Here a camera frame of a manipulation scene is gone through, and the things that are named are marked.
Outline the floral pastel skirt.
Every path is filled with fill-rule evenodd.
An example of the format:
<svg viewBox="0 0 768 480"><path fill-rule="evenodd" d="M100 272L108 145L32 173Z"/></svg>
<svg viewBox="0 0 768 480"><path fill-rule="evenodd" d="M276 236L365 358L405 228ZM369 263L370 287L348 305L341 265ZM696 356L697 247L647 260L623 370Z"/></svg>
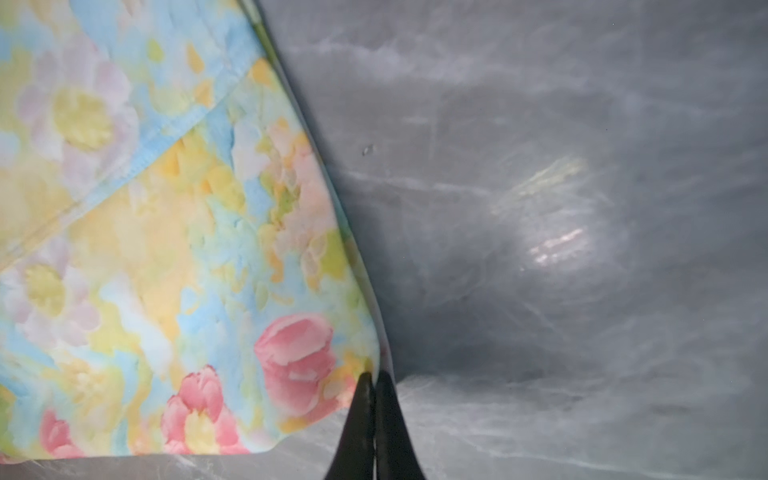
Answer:
<svg viewBox="0 0 768 480"><path fill-rule="evenodd" d="M271 449L392 367L252 1L1 5L1 460Z"/></svg>

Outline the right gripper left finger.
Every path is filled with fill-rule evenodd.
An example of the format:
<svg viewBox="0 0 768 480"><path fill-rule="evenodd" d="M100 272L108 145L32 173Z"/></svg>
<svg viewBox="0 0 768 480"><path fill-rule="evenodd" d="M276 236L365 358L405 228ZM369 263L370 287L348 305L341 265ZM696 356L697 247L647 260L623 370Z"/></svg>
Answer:
<svg viewBox="0 0 768 480"><path fill-rule="evenodd" d="M375 391L372 375L360 375L336 453L325 480L372 480L375 459Z"/></svg>

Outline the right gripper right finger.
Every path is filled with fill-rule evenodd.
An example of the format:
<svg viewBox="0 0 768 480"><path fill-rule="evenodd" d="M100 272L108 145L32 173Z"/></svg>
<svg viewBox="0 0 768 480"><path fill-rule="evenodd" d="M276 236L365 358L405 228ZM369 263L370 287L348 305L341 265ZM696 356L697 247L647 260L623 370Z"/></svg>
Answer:
<svg viewBox="0 0 768 480"><path fill-rule="evenodd" d="M375 386L375 465L378 480L425 480L400 408L392 376L383 371Z"/></svg>

